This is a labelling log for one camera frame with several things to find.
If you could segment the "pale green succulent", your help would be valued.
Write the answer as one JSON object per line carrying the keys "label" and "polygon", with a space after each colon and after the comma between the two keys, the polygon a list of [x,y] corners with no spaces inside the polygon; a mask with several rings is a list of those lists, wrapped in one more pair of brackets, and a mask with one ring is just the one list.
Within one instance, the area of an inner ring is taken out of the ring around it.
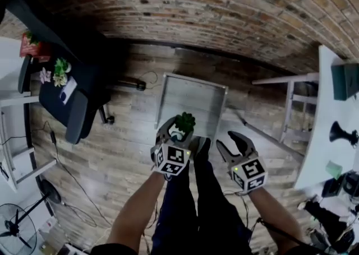
{"label": "pale green succulent", "polygon": [[53,75],[53,81],[55,87],[65,86],[68,81],[68,77],[66,73],[55,73]]}

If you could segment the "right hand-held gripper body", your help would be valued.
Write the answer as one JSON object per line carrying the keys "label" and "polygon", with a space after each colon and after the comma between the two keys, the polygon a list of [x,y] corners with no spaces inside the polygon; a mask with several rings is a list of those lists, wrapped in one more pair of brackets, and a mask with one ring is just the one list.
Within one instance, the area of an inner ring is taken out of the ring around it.
{"label": "right hand-held gripper body", "polygon": [[249,194],[263,187],[268,178],[263,158],[258,155],[235,156],[230,159],[228,169],[231,179],[239,186],[243,194]]}

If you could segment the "small green plant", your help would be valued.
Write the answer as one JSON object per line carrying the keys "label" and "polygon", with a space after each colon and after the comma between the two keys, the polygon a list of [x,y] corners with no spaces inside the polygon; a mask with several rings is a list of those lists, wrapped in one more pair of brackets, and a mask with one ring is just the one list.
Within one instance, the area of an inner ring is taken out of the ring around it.
{"label": "small green plant", "polygon": [[195,117],[191,113],[183,112],[182,114],[177,114],[174,120],[175,129],[182,137],[193,132],[195,125]]}

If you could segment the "black high-back office chair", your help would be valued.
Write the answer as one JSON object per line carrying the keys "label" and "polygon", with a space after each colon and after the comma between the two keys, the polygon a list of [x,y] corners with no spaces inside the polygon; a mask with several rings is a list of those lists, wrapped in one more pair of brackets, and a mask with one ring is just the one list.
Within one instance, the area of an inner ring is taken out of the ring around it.
{"label": "black high-back office chair", "polygon": [[74,90],[68,92],[54,82],[46,82],[40,88],[39,102],[66,127],[66,140],[77,144],[89,135],[97,110],[111,99],[106,88],[113,76],[107,38],[50,13],[38,0],[0,0],[3,10],[52,46],[52,59],[46,69],[51,69],[57,59],[71,65],[68,81],[76,83]]}

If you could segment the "white and blue card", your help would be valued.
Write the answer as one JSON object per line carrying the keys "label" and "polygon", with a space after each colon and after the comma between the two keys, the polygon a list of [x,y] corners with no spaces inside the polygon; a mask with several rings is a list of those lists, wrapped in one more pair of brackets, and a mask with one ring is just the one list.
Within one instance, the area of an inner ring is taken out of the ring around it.
{"label": "white and blue card", "polygon": [[59,98],[63,105],[67,104],[67,102],[69,101],[71,95],[73,94],[76,88],[77,88],[77,82],[72,76],[70,76],[67,83],[64,85],[64,87],[62,88],[59,94]]}

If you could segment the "person's right shoe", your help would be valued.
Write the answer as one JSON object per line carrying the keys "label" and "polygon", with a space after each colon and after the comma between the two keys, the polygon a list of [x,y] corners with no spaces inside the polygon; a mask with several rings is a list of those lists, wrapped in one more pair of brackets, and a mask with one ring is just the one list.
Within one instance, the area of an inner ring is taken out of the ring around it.
{"label": "person's right shoe", "polygon": [[211,140],[208,137],[194,136],[190,142],[189,150],[191,151],[190,159],[195,160],[201,150],[209,144],[208,149],[211,147]]}

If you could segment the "black standing fan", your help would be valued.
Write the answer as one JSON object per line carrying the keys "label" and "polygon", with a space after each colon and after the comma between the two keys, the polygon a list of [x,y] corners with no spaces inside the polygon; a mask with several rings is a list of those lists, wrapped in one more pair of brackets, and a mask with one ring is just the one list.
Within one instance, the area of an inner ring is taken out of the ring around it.
{"label": "black standing fan", "polygon": [[32,255],[37,245],[37,229],[30,214],[44,201],[62,202],[59,192],[50,181],[40,184],[42,198],[29,208],[13,203],[0,205],[0,255]]}

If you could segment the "green cup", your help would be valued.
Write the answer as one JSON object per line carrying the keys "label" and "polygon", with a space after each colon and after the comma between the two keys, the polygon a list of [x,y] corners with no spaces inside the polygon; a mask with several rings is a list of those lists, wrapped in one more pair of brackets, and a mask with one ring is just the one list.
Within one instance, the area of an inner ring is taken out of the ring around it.
{"label": "green cup", "polygon": [[338,180],[340,176],[342,175],[343,167],[341,165],[338,165],[332,161],[328,161],[326,167],[326,172],[332,176],[335,180]]}

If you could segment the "person's dark trousers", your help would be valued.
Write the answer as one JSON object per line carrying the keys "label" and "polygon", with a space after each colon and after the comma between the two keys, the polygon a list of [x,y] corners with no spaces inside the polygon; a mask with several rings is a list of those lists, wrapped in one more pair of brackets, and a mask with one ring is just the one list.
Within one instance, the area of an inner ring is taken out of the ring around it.
{"label": "person's dark trousers", "polygon": [[197,201],[187,168],[167,183],[151,255],[252,255],[251,233],[222,192],[209,147],[207,141],[194,158]]}

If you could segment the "person's left forearm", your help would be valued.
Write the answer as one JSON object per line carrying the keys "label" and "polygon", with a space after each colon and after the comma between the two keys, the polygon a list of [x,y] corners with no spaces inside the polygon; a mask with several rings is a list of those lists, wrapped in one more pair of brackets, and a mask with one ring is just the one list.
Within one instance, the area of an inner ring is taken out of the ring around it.
{"label": "person's left forearm", "polygon": [[108,243],[125,245],[139,251],[141,236],[146,229],[164,186],[164,175],[156,171],[127,200],[110,232]]}

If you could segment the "white table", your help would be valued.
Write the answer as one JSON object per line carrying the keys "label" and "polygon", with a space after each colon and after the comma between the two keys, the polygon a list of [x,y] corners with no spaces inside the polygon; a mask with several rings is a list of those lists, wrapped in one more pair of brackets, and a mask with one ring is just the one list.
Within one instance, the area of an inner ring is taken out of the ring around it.
{"label": "white table", "polygon": [[[359,159],[359,142],[352,147],[347,140],[329,141],[332,124],[337,121],[340,127],[359,134],[359,92],[346,101],[334,100],[331,67],[349,64],[324,45],[319,46],[319,72],[305,75],[286,76],[255,80],[254,85],[286,83],[287,96],[285,116],[279,138],[268,136],[262,131],[258,134],[292,155],[300,164],[295,189],[304,189],[332,178],[325,167],[332,161],[343,167],[346,173],[353,169]],[[310,131],[289,128],[291,108],[294,101],[316,106],[314,123]]]}

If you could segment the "black box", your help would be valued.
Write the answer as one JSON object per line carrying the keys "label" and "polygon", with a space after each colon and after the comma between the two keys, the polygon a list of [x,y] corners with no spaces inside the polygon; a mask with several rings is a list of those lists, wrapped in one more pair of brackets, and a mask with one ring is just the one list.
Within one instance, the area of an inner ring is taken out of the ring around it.
{"label": "black box", "polygon": [[334,100],[346,101],[359,92],[359,63],[331,67]]}

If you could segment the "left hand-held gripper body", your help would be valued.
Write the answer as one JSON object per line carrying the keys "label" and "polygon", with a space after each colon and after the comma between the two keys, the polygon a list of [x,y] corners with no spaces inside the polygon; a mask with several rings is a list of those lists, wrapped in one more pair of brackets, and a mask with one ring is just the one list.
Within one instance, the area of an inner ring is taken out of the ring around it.
{"label": "left hand-held gripper body", "polygon": [[186,167],[191,151],[184,142],[166,142],[151,148],[154,171],[166,176],[178,176]]}

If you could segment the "person's right forearm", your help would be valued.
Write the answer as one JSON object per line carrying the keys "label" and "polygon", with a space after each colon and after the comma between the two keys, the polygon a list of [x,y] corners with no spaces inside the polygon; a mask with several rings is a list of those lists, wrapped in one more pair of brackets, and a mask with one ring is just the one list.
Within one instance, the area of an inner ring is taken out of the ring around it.
{"label": "person's right forearm", "polygon": [[[274,227],[285,231],[298,240],[302,240],[302,230],[291,213],[282,206],[269,192],[263,187],[253,190],[249,197],[260,214],[260,217]],[[279,254],[285,254],[288,250],[298,246],[297,243],[280,235],[274,231],[268,230],[270,236],[278,247]]]}

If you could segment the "grey nightstand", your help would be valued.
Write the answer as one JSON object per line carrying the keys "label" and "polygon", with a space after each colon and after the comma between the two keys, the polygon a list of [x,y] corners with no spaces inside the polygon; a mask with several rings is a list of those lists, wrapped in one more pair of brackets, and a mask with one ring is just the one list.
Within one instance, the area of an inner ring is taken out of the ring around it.
{"label": "grey nightstand", "polygon": [[183,75],[165,73],[157,100],[154,128],[169,118],[191,113],[195,117],[194,135],[217,138],[228,86]]}

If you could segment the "white table lamp black base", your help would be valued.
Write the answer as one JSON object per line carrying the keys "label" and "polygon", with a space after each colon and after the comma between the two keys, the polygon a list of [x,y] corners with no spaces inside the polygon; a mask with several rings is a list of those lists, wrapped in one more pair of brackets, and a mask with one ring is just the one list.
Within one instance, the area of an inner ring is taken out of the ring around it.
{"label": "white table lamp black base", "polygon": [[356,129],[353,130],[351,133],[348,133],[340,127],[337,121],[335,121],[332,124],[332,127],[329,132],[329,141],[334,142],[340,139],[347,140],[352,147],[357,147],[357,144],[359,142],[359,134]]}

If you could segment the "person's black shirt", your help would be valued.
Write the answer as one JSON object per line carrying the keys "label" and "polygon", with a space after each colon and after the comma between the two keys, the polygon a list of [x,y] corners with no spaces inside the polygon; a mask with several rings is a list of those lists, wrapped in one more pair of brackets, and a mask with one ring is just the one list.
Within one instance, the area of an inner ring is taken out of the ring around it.
{"label": "person's black shirt", "polygon": [[[139,255],[130,247],[123,244],[102,244],[94,247],[90,255]],[[150,255],[254,255],[249,246],[244,246],[241,249],[227,251],[224,248],[214,248],[213,251],[201,250],[199,247],[194,249],[186,249],[180,247],[174,248],[153,248]],[[333,254],[319,254],[315,253],[304,246],[296,246],[288,250],[283,255],[333,255]]]}

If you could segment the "white desk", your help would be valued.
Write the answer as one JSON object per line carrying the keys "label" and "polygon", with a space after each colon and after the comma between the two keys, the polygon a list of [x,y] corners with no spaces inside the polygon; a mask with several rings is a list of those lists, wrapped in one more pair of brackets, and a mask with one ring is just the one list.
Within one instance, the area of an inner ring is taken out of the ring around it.
{"label": "white desk", "polygon": [[38,101],[30,92],[0,92],[0,178],[14,192],[56,164],[55,159],[35,163],[31,136],[45,128],[31,129],[29,108]]}

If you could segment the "red box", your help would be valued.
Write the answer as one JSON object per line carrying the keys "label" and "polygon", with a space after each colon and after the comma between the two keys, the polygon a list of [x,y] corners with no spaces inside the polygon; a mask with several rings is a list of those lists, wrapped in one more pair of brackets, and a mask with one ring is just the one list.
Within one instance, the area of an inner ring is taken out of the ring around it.
{"label": "red box", "polygon": [[20,46],[20,57],[31,55],[39,62],[48,62],[51,58],[51,45],[40,41],[30,31],[23,33]]}

